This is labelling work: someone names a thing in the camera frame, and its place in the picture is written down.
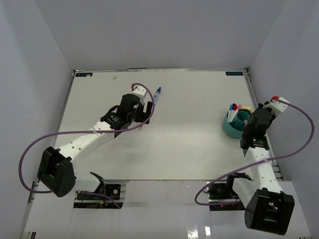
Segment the clear blue spray bottle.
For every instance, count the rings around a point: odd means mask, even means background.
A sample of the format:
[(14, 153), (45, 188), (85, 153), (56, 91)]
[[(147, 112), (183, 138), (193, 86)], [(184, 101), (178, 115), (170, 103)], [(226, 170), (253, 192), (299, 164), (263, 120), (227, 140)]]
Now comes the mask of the clear blue spray bottle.
[(154, 93), (153, 95), (153, 98), (154, 98), (154, 105), (157, 104), (159, 98), (160, 98), (160, 94), (161, 94), (161, 87), (159, 87), (156, 92)]

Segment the blue cap white marker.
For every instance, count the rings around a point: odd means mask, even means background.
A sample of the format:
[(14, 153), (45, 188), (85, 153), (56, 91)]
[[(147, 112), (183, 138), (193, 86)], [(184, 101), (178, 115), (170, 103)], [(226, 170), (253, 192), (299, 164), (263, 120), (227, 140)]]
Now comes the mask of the blue cap white marker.
[(234, 115), (235, 115), (235, 111), (237, 110), (237, 107), (238, 106), (236, 104), (233, 106), (232, 115), (231, 115), (232, 120), (234, 119)]

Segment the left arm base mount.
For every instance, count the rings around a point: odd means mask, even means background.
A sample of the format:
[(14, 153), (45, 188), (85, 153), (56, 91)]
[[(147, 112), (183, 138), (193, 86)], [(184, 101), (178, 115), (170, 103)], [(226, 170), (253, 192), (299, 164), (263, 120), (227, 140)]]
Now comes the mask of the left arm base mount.
[(76, 192), (73, 208), (75, 209), (121, 209), (126, 195), (126, 183), (107, 181), (95, 172), (90, 172), (94, 182), (99, 185), (88, 193)]

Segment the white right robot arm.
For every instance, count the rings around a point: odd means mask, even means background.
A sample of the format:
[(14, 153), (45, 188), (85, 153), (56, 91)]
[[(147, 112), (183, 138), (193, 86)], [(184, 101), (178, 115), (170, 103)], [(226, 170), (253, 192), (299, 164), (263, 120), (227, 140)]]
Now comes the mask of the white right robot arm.
[(240, 199), (245, 207), (247, 228), (277, 235), (285, 235), (295, 201), (284, 193), (271, 165), (266, 131), (273, 120), (287, 109), (276, 100), (259, 104), (243, 127), (240, 147), (250, 167), (252, 179), (232, 181), (225, 186), (226, 195)]

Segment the beige tape roll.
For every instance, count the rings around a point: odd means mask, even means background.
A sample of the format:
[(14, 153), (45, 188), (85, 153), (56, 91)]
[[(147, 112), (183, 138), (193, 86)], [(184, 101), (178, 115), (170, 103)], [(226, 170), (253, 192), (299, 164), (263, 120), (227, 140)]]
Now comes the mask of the beige tape roll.
[(247, 112), (250, 112), (250, 113), (253, 112), (253, 109), (252, 109), (251, 107), (249, 107), (249, 106), (242, 106), (242, 107), (241, 107), (241, 110), (247, 111)]

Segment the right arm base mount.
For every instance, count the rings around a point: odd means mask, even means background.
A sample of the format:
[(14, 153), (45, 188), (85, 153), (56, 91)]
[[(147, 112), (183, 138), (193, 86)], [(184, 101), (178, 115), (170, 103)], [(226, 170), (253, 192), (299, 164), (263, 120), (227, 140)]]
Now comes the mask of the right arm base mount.
[(247, 179), (252, 181), (251, 177), (246, 173), (234, 173), (227, 176), (226, 180), (218, 181), (203, 192), (208, 195), (209, 203), (217, 204), (209, 206), (210, 211), (244, 211), (245, 207), (235, 193), (232, 186), (235, 179)]

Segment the red cap white marker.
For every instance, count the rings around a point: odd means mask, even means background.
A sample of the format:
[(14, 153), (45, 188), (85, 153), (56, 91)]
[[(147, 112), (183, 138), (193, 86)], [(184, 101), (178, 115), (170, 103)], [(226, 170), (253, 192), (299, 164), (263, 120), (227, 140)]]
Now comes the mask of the red cap white marker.
[(231, 117), (232, 114), (232, 110), (233, 110), (233, 104), (230, 105), (229, 110), (228, 110), (228, 114), (227, 114), (227, 121), (229, 122), (229, 119)]

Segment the pink cap white marker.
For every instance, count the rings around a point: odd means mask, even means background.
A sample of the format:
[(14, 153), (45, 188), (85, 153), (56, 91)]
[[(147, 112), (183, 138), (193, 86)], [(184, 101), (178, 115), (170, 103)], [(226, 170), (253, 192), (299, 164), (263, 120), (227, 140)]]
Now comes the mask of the pink cap white marker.
[(237, 112), (239, 112), (240, 110), (241, 110), (241, 108), (242, 108), (242, 106), (241, 105), (239, 105), (238, 107), (237, 107)]

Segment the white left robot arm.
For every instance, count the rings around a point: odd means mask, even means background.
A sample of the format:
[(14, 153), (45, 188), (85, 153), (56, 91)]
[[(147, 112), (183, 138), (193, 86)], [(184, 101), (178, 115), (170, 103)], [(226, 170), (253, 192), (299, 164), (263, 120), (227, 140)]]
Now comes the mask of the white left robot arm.
[(71, 191), (87, 191), (99, 199), (105, 194), (105, 179), (97, 173), (80, 174), (76, 171), (85, 158), (98, 147), (119, 136), (134, 123), (149, 123), (153, 103), (143, 104), (134, 94), (122, 96), (121, 103), (113, 106), (92, 127), (70, 143), (55, 149), (48, 147), (42, 155), (37, 173), (38, 179), (57, 197), (64, 197)]

